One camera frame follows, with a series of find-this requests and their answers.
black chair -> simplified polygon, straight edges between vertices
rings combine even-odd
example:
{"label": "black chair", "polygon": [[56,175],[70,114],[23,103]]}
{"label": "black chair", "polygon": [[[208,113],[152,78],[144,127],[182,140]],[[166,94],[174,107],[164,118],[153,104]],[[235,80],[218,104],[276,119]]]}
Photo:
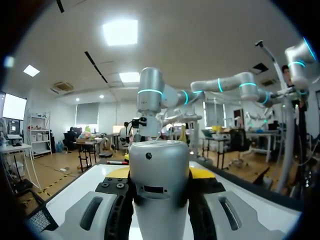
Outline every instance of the black chair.
{"label": "black chair", "polygon": [[62,140],[62,142],[66,146],[66,152],[71,153],[70,151],[76,149],[74,145],[75,139],[73,137],[70,137],[70,135],[66,132],[64,132],[63,135],[64,139]]}
{"label": "black chair", "polygon": [[229,167],[235,164],[238,168],[242,166],[244,160],[240,158],[240,153],[248,151],[250,148],[251,141],[246,138],[246,131],[244,129],[231,129],[230,130],[230,152],[238,152],[238,158],[233,159],[229,162]]}

robotic arm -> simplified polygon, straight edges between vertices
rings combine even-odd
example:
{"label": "robotic arm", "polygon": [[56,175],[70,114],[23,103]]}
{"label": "robotic arm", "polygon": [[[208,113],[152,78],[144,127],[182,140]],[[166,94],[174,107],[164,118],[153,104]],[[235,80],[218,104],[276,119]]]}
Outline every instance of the robotic arm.
{"label": "robotic arm", "polygon": [[142,136],[158,136],[160,125],[156,114],[161,108],[174,108],[204,98],[203,91],[177,91],[165,84],[163,75],[157,68],[147,67],[141,71],[138,89],[138,112],[141,118],[133,128],[139,128]]}
{"label": "robotic arm", "polygon": [[312,64],[317,61],[316,54],[305,38],[296,46],[285,50],[285,56],[290,69],[291,80],[299,90],[306,90],[309,81],[305,77],[305,64]]}
{"label": "robotic arm", "polygon": [[191,83],[193,92],[210,91],[223,93],[236,88],[240,90],[242,101],[258,102],[267,107],[275,103],[274,94],[257,87],[254,76],[250,72],[241,72],[231,77]]}

workbench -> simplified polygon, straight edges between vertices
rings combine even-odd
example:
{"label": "workbench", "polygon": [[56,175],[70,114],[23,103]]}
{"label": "workbench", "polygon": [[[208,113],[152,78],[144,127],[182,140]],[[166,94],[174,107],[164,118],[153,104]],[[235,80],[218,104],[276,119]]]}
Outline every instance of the workbench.
{"label": "workbench", "polygon": [[[206,169],[194,161],[191,161],[189,165],[191,168]],[[56,223],[60,226],[65,220],[66,211],[72,205],[79,201],[89,191],[95,191],[98,184],[105,179],[107,174],[121,168],[128,167],[123,165],[94,165],[88,171],[80,175],[73,182],[51,197],[47,201],[46,207]],[[254,208],[257,211],[257,218],[259,222],[269,230],[281,230],[284,233],[288,233],[301,214],[299,211],[278,205],[258,195],[255,195],[254,193],[237,186],[236,184],[217,174],[215,174],[215,177],[223,184],[226,191],[233,191],[252,208]],[[129,239],[142,240],[135,209],[132,215]],[[190,217],[188,214],[186,216],[183,239],[194,239]]]}
{"label": "workbench", "polygon": [[80,166],[81,166],[82,173],[84,172],[84,166],[82,164],[82,161],[85,161],[85,163],[86,163],[86,170],[89,169],[87,153],[89,154],[90,167],[92,166],[91,154],[93,154],[93,156],[94,156],[94,162],[97,163],[96,145],[99,145],[102,140],[103,140],[102,138],[99,138],[99,139],[92,140],[92,141],[84,141],[84,142],[75,141],[75,142],[73,142],[73,144],[75,144],[77,146],[78,151],[79,151],[79,160],[80,160]]}
{"label": "workbench", "polygon": [[209,151],[210,151],[210,141],[214,141],[218,143],[218,151],[216,151],[217,154],[217,163],[216,167],[219,168],[219,160],[220,160],[220,155],[222,155],[222,165],[221,169],[227,169],[227,167],[224,168],[224,163],[225,163],[225,143],[229,142],[229,139],[226,138],[213,138],[213,137],[206,137],[202,139],[202,157],[205,157],[205,141],[207,141],[207,148],[206,148],[206,157],[209,158]]}
{"label": "workbench", "polygon": [[[29,172],[29,168],[28,168],[28,164],[27,164],[27,160],[26,160],[26,150],[28,150],[28,152],[29,152],[31,165],[32,165],[32,169],[33,169],[35,180],[36,180],[37,184],[35,184],[32,181],[31,177],[30,177],[30,172]],[[10,154],[15,153],[15,152],[23,152],[23,161],[24,161],[24,164],[26,166],[26,171],[28,173],[29,180],[33,185],[35,185],[38,189],[41,190],[41,186],[40,186],[40,183],[38,181],[38,177],[37,177],[35,166],[34,166],[34,158],[33,158],[33,154],[32,154],[32,146],[23,143],[21,146],[7,145],[7,146],[0,147],[0,153],[3,154],[3,155],[7,154],[8,157],[10,156]]]}
{"label": "workbench", "polygon": [[265,162],[268,163],[269,159],[270,159],[270,155],[272,152],[272,149],[275,149],[276,146],[276,137],[279,135],[279,131],[278,130],[268,130],[268,131],[264,131],[264,132],[253,132],[253,131],[246,131],[245,135],[248,139],[250,138],[259,138],[259,137],[265,137],[267,138],[267,148],[266,149],[262,149],[262,148],[255,148],[255,147],[251,147],[250,150],[256,153],[262,153],[262,154],[266,154],[265,157]]}

window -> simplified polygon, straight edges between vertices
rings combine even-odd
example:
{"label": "window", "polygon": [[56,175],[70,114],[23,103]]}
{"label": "window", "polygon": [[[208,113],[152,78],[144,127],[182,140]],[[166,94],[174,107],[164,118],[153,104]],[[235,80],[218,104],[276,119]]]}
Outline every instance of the window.
{"label": "window", "polygon": [[99,103],[77,104],[75,111],[75,126],[85,130],[89,126],[91,133],[99,132]]}

computer screen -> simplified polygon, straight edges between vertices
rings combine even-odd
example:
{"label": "computer screen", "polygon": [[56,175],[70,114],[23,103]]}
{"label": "computer screen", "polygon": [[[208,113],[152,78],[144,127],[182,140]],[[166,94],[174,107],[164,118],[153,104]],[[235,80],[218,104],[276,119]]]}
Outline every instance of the computer screen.
{"label": "computer screen", "polygon": [[7,93],[4,99],[2,117],[23,120],[25,116],[26,104],[26,99]]}

